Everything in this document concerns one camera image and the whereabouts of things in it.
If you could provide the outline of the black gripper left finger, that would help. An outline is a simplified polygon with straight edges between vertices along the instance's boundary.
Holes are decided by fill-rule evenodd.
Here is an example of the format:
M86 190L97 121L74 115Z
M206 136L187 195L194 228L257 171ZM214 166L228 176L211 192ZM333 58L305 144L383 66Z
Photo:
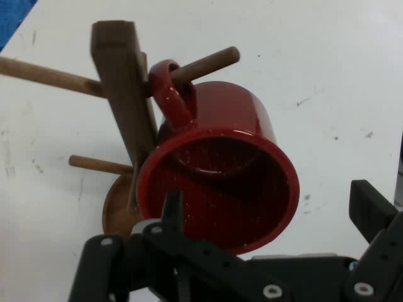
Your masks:
M290 301L278 279L207 241L184 235L181 191L166 194L161 220L126 242L89 239L70 301L127 301L148 288L162 301Z

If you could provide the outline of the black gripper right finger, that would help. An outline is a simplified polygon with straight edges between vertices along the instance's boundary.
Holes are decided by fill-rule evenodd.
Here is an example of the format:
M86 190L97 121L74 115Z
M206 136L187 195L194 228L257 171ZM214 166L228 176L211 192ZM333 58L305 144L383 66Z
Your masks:
M351 182L349 217L369 243L344 285L347 301L402 301L402 213L368 181Z

